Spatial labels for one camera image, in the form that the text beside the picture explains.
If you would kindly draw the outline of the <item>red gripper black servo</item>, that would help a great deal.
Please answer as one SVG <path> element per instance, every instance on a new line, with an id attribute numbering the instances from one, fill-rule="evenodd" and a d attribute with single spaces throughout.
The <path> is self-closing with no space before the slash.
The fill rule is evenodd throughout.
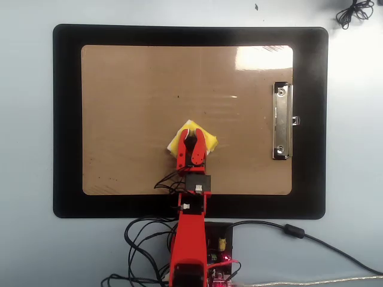
<path id="1" fill-rule="evenodd" d="M 196 143 L 191 155 L 194 165 L 186 165 L 187 148 L 185 140 L 189 135 L 189 129 L 183 129 L 180 133 L 177 149 L 177 172 L 184 178 L 185 189 L 188 192 L 211 192 L 211 176 L 206 174 L 203 164 L 206 158 L 205 136 L 201 129 L 195 129 Z"/>

